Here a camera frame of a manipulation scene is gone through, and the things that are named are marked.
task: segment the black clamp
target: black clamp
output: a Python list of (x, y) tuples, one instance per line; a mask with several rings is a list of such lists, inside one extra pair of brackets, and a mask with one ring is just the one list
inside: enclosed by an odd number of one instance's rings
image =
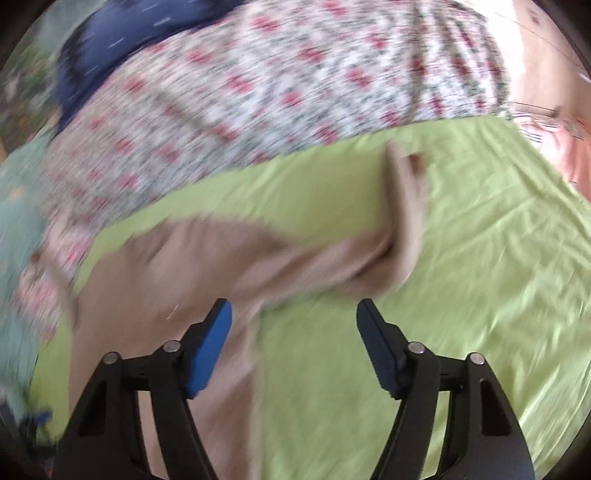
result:
[(450, 392), (447, 427), (429, 480), (535, 480), (517, 418), (484, 356), (446, 358), (409, 343), (369, 299), (359, 303), (357, 326), (381, 387), (402, 400), (372, 480), (420, 479), (441, 391)]
[(149, 391), (170, 480), (217, 480), (188, 398), (207, 386), (232, 323), (227, 300), (181, 341), (152, 355), (122, 360), (107, 353), (86, 386), (58, 446), (54, 480), (145, 480), (151, 475), (139, 418), (138, 391)]

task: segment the blue garment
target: blue garment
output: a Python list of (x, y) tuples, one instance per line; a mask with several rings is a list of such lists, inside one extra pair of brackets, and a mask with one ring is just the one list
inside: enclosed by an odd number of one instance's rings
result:
[(189, 28), (207, 27), (243, 0), (108, 0), (68, 38), (57, 61), (58, 132), (131, 54)]

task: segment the metal rivet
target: metal rivet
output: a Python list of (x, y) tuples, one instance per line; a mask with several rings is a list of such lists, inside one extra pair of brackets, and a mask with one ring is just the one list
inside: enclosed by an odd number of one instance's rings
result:
[(417, 353), (417, 354), (421, 354), (421, 353), (425, 353), (425, 346), (421, 343), (421, 342), (410, 342), (408, 344), (408, 349), (412, 352), (412, 353)]
[(164, 351), (168, 353), (178, 352), (181, 348), (181, 342), (178, 340), (170, 340), (164, 344), (163, 348)]
[(482, 355), (481, 353), (475, 352), (470, 354), (470, 361), (476, 365), (484, 365), (486, 359), (484, 358), (484, 355)]
[(103, 357), (103, 363), (105, 365), (113, 365), (119, 360), (119, 354), (117, 352), (109, 352)]

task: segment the towel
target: towel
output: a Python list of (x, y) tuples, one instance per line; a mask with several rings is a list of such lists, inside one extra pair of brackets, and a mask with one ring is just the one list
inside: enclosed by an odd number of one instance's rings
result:
[[(423, 234), (421, 155), (401, 155), (388, 144), (383, 180), (384, 224), (330, 245), (304, 248), (257, 222), (197, 216), (165, 221), (103, 257), (72, 308), (70, 407), (106, 352), (150, 354), (226, 297), (234, 312), (230, 334), (208, 388), (189, 407), (219, 478), (260, 478), (253, 320), (296, 294), (336, 288), (361, 299), (406, 282)], [(166, 478), (146, 395), (140, 408), (152, 473)]]

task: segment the green sheet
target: green sheet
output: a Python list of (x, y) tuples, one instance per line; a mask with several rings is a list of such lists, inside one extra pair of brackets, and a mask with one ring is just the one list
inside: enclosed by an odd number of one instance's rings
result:
[[(416, 271), (376, 303), (437, 354), (487, 357), (542, 477), (591, 406), (591, 207), (503, 119), (415, 124), (209, 177), (101, 232), (76, 287), (101, 256), (169, 216), (262, 219), (307, 244), (375, 227), (388, 139), (427, 153), (431, 195)], [(379, 388), (355, 302), (333, 292), (291, 299), (262, 315), (258, 345), (264, 478), (369, 478), (397, 404)], [(32, 392), (61, 405), (63, 390), (47, 389), (67, 382), (67, 349), (59, 360), (55, 350), (40, 353)], [(53, 432), (65, 421), (56, 415)], [(439, 421), (426, 472), (443, 428)]]

